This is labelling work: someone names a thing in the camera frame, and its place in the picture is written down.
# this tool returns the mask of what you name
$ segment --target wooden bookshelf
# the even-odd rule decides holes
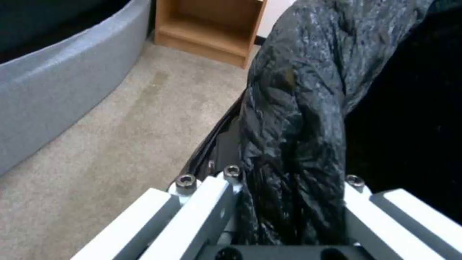
[[[245,68],[267,0],[157,0],[155,44]]]

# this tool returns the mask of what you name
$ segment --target beige carpet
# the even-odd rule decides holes
[[[146,189],[165,189],[246,78],[146,42],[111,95],[0,177],[0,259],[69,259]]]

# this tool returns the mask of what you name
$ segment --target hex socket bolt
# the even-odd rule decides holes
[[[229,183],[235,185],[240,183],[241,170],[237,165],[228,165],[223,170],[223,177]]]
[[[182,174],[175,180],[176,191],[181,195],[191,195],[197,189],[197,180],[194,175]]]
[[[363,193],[364,186],[366,186],[366,183],[361,177],[352,174],[346,176],[346,182],[359,193]]]

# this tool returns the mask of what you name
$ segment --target gray fabric partition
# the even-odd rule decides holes
[[[146,36],[150,0],[0,65],[0,175],[56,138],[124,79]]]

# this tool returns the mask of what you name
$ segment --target black plastic bag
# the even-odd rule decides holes
[[[240,114],[240,243],[343,244],[344,117],[430,0],[298,0],[255,57]]]

